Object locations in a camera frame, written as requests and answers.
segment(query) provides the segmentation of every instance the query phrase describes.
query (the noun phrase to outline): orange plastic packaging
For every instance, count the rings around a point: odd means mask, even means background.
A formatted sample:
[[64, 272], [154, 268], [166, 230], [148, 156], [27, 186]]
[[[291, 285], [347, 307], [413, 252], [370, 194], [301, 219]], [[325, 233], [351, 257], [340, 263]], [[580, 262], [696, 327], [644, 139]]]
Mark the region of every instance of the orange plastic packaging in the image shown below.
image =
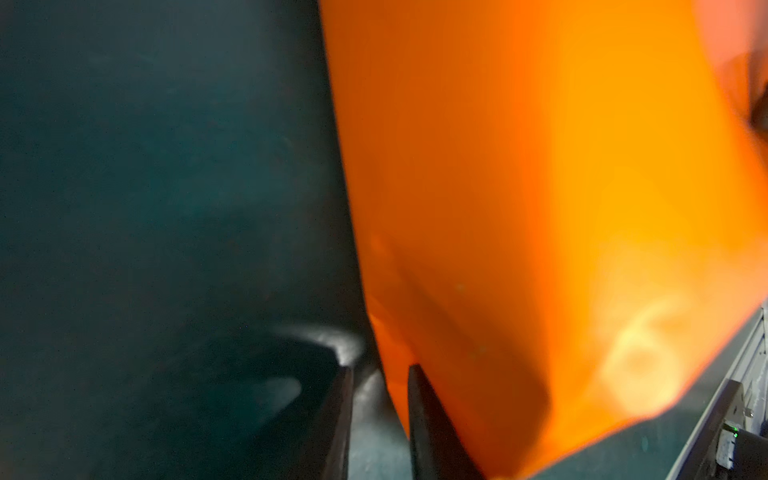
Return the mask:
[[704, 39], [736, 3], [320, 0], [403, 425], [418, 362], [524, 478], [671, 406], [768, 293], [749, 39]]

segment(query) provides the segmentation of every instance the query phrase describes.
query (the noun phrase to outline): orange object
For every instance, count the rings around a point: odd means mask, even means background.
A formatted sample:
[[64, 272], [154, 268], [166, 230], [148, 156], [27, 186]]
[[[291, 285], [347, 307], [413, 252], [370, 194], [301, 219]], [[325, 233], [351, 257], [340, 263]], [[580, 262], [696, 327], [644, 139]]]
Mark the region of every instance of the orange object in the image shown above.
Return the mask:
[[671, 406], [768, 293], [747, 46], [703, 40], [728, 5], [320, 0], [403, 425], [418, 362], [480, 469], [524, 478]]

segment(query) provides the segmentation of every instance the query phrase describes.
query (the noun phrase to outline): orange fabric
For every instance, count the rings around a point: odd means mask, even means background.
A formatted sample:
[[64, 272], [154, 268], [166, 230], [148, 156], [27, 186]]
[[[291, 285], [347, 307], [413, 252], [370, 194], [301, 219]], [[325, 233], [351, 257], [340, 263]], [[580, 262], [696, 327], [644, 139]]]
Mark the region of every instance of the orange fabric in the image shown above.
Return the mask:
[[758, 140], [691, 2], [320, 7], [404, 425], [419, 362], [480, 469], [524, 478], [673, 404], [768, 293]]

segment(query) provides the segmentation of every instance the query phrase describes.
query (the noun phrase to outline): dark background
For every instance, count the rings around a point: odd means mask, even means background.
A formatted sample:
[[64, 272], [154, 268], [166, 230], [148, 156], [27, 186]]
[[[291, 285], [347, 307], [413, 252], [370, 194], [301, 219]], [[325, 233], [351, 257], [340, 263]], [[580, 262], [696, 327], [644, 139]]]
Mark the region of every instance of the dark background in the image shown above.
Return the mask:
[[370, 345], [316, 3], [0, 0], [0, 478], [276, 478], [317, 326]]

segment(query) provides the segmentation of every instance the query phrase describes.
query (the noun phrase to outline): orange bag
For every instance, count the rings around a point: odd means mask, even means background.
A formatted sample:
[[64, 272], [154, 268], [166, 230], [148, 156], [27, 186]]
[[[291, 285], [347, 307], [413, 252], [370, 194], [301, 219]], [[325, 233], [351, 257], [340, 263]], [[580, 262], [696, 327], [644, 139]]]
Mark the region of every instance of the orange bag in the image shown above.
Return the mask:
[[524, 478], [672, 405], [768, 293], [746, 69], [697, 23], [731, 4], [320, 0], [406, 428], [418, 362], [484, 474]]

